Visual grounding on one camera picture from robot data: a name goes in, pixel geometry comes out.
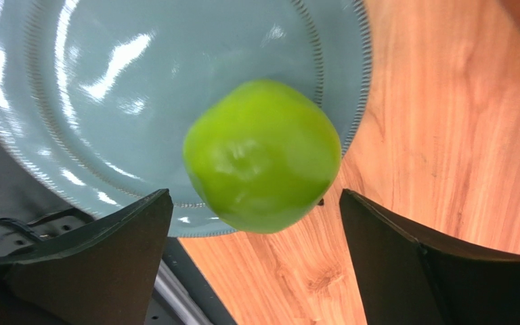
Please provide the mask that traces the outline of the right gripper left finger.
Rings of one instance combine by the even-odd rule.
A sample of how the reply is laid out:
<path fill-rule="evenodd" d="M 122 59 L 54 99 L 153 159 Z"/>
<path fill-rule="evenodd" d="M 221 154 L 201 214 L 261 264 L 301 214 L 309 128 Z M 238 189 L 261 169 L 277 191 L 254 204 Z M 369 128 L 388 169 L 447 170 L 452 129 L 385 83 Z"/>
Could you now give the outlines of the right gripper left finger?
<path fill-rule="evenodd" d="M 157 190 L 0 257 L 0 324 L 143 324 L 172 212 Z"/>

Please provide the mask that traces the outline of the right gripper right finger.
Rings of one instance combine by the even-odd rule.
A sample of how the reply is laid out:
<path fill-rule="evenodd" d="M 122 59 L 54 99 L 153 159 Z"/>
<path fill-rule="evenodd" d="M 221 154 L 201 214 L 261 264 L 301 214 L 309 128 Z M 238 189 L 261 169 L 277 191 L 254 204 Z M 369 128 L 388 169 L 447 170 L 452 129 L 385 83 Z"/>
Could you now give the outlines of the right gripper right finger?
<path fill-rule="evenodd" d="M 345 189 L 343 229 L 369 324 L 520 324 L 520 255 L 402 217 Z"/>

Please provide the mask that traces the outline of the green fake apple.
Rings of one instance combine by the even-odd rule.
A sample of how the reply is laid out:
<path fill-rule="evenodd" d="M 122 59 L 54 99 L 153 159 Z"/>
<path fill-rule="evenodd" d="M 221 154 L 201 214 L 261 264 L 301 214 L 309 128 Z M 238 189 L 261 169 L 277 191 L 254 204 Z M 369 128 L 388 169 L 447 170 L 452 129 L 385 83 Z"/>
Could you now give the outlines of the green fake apple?
<path fill-rule="evenodd" d="M 183 161 L 202 201 L 231 227 L 273 234 L 302 219 L 337 177 L 339 135 L 284 83 L 241 84 L 189 128 Z"/>

